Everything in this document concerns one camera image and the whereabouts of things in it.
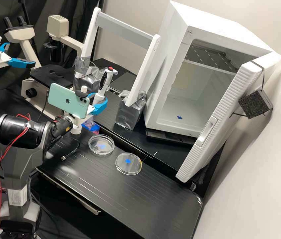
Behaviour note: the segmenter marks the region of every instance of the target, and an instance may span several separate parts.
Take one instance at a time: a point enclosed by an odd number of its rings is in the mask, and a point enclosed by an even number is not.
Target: label sticker
[[[21,190],[8,189],[8,199],[11,206],[23,206],[28,199],[27,186]]]

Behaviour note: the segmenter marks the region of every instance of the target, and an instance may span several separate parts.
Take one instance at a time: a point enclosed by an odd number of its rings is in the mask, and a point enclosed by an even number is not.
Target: red wire
[[[30,119],[28,118],[28,117],[26,117],[26,116],[24,116],[24,115],[21,115],[21,114],[17,114],[17,116],[16,117],[23,117],[23,118],[25,118],[25,119],[27,119],[28,121],[30,121]]]
[[[6,154],[8,153],[8,151],[10,150],[10,148],[12,147],[12,145],[19,139],[21,138],[23,135],[25,135],[27,133],[27,131],[29,130],[28,127],[26,127],[13,141],[10,145],[7,146],[7,148],[5,149],[3,155],[0,157],[0,164],[1,161],[3,160],[3,158],[6,156]],[[2,204],[2,184],[1,184],[1,179],[0,179],[0,212],[1,212],[1,204]]]

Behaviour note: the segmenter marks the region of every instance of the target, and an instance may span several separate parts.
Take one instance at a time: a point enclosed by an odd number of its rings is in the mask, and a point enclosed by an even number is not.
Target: blue clamp
[[[10,43],[9,42],[5,42],[0,46],[0,51],[5,52],[6,50],[8,50]]]
[[[10,43],[5,42],[0,46],[0,51],[6,52],[9,48]],[[32,68],[35,66],[35,61],[28,61],[20,58],[12,58],[7,62],[8,65],[15,68]]]
[[[15,68],[32,68],[35,67],[35,61],[28,61],[20,58],[12,58],[7,62],[10,66]]]
[[[90,93],[87,97],[91,97],[95,94],[96,93]],[[108,102],[108,99],[107,99],[107,97],[105,97],[105,100],[102,103],[94,105],[95,109],[90,114],[91,115],[99,115],[100,113],[102,113],[103,110],[105,110],[106,107],[107,107],[107,102]]]

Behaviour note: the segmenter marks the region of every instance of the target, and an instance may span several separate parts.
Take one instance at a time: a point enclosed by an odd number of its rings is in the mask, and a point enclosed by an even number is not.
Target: incubator door handle
[[[202,147],[203,143],[205,142],[206,138],[210,134],[211,130],[213,129],[213,127],[215,126],[217,121],[218,121],[217,118],[214,118],[213,116],[210,117],[209,121],[206,123],[205,127],[203,128],[202,132],[200,133],[200,135],[195,143],[196,145],[198,145],[199,147]]]

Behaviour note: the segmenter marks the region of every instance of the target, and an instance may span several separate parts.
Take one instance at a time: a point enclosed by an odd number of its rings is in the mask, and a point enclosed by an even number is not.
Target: white wall
[[[281,0],[176,0],[239,22],[281,54]],[[150,34],[158,33],[168,0],[105,0],[103,11]],[[138,73],[146,50],[101,31],[95,58],[105,58]]]
[[[281,238],[281,74],[276,79],[265,89],[271,116],[240,120],[228,139],[194,239]]]

